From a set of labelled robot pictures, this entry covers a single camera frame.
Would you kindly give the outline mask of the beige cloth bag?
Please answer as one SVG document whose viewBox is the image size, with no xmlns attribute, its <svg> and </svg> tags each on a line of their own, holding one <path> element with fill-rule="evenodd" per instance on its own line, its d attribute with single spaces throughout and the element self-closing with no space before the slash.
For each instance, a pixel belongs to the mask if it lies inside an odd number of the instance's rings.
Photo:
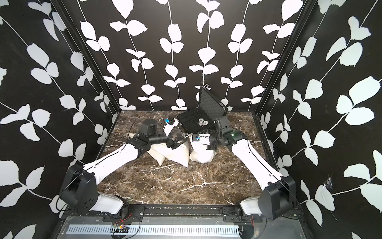
<svg viewBox="0 0 382 239">
<path fill-rule="evenodd" d="M 162 165 L 165 159 L 181 164 L 184 167 L 189 165 L 189 155 L 190 148 L 189 143 L 185 142 L 177 149 L 167 148 L 167 146 L 162 144 L 155 144 L 151 146 L 153 150 L 157 152 L 154 157 L 159 165 Z"/>
</svg>

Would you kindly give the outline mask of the white cloth bag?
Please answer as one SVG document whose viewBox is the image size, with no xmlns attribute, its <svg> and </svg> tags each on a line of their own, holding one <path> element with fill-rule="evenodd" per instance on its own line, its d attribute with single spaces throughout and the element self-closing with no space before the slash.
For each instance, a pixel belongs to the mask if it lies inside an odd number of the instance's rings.
<svg viewBox="0 0 382 239">
<path fill-rule="evenodd" d="M 193 151 L 190 153 L 189 159 L 199 163 L 209 163 L 216 156 L 215 150 L 207 150 L 207 145 L 198 141 L 191 141 Z"/>
</svg>

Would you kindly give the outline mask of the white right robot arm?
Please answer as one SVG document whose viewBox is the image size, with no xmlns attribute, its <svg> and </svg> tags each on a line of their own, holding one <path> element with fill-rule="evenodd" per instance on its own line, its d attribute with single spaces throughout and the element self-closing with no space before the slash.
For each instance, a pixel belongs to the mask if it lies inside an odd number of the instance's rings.
<svg viewBox="0 0 382 239">
<path fill-rule="evenodd" d="M 215 119 L 216 132 L 209 136 L 208 146 L 226 146 L 238 157 L 257 180 L 262 194 L 248 197 L 238 204 L 243 216 L 260 215 L 270 221 L 298 206 L 296 183 L 284 177 L 254 149 L 245 133 L 230 126 L 226 116 Z"/>
</svg>

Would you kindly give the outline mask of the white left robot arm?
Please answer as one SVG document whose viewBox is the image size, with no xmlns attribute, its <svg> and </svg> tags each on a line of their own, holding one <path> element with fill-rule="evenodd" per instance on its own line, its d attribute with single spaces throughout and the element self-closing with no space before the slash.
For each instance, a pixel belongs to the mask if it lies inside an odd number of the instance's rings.
<svg viewBox="0 0 382 239">
<path fill-rule="evenodd" d="M 78 214 L 97 211 L 111 214 L 114 219 L 127 218 L 130 214 L 128 202 L 119 196 L 98 192 L 97 185 L 126 163 L 148 152 L 153 145 L 163 144 L 165 149 L 175 150 L 186 142 L 176 118 L 170 117 L 164 123 L 163 130 L 158 132 L 157 121 L 146 119 L 140 131 L 116 151 L 92 163 L 69 167 L 59 199 Z"/>
</svg>

